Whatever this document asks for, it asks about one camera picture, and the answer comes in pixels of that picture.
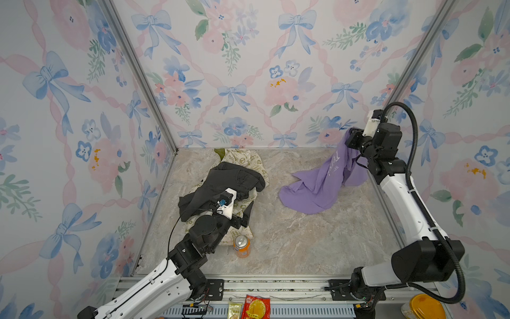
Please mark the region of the purple cloth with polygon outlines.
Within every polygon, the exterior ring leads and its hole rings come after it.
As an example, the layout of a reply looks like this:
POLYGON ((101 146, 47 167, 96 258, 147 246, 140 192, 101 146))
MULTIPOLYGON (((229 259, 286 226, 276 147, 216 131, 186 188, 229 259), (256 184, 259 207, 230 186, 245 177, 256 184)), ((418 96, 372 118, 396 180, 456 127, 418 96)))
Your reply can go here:
POLYGON ((298 171, 293 174, 297 178, 288 186, 280 189, 279 198, 285 207, 314 215, 333 207, 343 187, 358 187, 367 179, 366 159, 356 160, 360 152, 346 146, 351 137, 348 132, 338 143, 336 150, 321 167, 298 171))

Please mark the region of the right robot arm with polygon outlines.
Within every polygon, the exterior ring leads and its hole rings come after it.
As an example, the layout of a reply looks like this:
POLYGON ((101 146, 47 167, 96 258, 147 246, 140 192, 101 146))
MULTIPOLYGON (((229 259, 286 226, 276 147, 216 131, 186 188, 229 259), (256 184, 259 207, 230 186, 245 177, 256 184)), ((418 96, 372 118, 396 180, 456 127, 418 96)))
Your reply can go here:
POLYGON ((345 145, 365 159, 362 165, 386 194, 405 230, 406 245, 389 262, 357 267, 349 280, 330 280, 325 291, 334 301, 354 303, 357 312, 374 316, 385 292, 415 288, 444 304, 458 304, 466 294, 466 278, 460 260, 465 254, 461 241, 450 239, 426 207, 412 178, 418 147, 418 124, 409 106, 392 102, 373 111, 364 129, 352 128, 345 145), (386 116, 392 107, 407 113, 413 130, 407 160, 397 158, 402 138, 400 126, 386 116))

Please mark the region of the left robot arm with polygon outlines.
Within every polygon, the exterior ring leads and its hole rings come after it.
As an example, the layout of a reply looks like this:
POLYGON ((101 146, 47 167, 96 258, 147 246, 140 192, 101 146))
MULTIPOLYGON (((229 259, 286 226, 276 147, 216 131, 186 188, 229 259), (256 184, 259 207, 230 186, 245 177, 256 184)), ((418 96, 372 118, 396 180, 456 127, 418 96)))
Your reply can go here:
POLYGON ((159 265, 111 302, 99 307, 88 306, 78 318, 157 318, 176 304, 191 300, 221 301, 223 279, 207 279, 201 267, 213 254, 230 227, 247 227, 253 204, 243 218, 231 219, 213 213, 196 220, 175 248, 159 265))

